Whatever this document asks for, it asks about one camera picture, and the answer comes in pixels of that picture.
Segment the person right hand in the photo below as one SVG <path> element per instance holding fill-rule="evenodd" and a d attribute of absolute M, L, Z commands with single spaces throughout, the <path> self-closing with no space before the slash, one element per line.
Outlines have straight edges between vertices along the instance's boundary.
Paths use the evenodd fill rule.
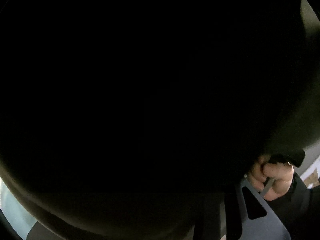
<path fill-rule="evenodd" d="M 290 163 L 270 163 L 270 155 L 261 155 L 247 175 L 250 184 L 263 192 L 268 179 L 274 179 L 272 186 L 263 195 L 264 200 L 273 201 L 288 193 L 293 181 L 294 167 Z"/>

